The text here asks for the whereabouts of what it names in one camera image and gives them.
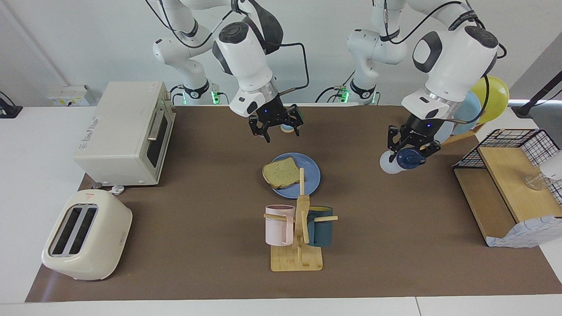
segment bread slice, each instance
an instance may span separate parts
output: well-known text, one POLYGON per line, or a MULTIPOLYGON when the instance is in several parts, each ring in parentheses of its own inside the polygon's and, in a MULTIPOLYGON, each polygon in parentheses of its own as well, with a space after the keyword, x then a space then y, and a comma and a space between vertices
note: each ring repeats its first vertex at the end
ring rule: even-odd
POLYGON ((275 189, 286 188, 300 182, 300 174, 293 157, 268 163, 261 169, 261 174, 275 189))

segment teal mug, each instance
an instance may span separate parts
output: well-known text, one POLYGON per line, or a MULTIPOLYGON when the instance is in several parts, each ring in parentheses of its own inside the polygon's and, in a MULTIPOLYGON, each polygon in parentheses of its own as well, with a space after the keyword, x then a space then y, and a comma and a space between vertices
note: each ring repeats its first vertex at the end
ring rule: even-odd
POLYGON ((309 230, 309 243, 314 247, 328 247, 332 244, 332 221, 315 222, 317 217, 332 216, 334 210, 327 206, 310 206, 309 215, 306 218, 309 230))

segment mug handle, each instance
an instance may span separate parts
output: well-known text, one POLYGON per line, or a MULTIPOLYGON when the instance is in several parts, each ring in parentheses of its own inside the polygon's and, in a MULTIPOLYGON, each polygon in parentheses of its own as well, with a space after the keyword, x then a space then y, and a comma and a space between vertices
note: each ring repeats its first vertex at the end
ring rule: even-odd
POLYGON ((287 218, 287 224, 285 225, 287 228, 287 234, 285 235, 285 240, 281 240, 281 243, 288 245, 289 243, 287 241, 289 239, 289 235, 293 235, 293 217, 287 214, 284 214, 283 216, 287 218))

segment yellow bowl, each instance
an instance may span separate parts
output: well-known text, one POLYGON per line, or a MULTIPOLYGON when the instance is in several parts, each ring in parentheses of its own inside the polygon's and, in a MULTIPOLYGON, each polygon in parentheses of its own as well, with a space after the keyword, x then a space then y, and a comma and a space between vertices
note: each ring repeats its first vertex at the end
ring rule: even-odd
MULTIPOLYGON (((488 105, 478 120, 478 124, 489 122, 500 116, 507 108, 509 100, 509 89, 503 81, 492 76, 488 76, 488 81, 490 81, 488 105)), ((480 104, 484 105, 484 100, 486 99, 486 81, 484 78, 481 78, 470 90, 476 94, 480 104)))

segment brown tabletop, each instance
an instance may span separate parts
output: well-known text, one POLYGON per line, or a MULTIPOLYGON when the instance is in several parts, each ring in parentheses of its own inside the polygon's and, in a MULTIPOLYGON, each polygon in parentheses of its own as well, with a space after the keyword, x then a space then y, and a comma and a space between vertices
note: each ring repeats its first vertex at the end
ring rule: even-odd
POLYGON ((451 170, 476 138, 388 175, 379 157, 402 107, 302 113, 300 137, 272 128, 267 144, 227 107, 179 108, 160 184, 119 196, 133 224, 113 275, 75 281, 41 266, 26 301, 562 293, 540 248, 484 243, 451 170), (285 152, 317 162, 311 203, 339 216, 319 272, 270 271, 264 207, 295 200, 274 193, 261 167, 285 152))

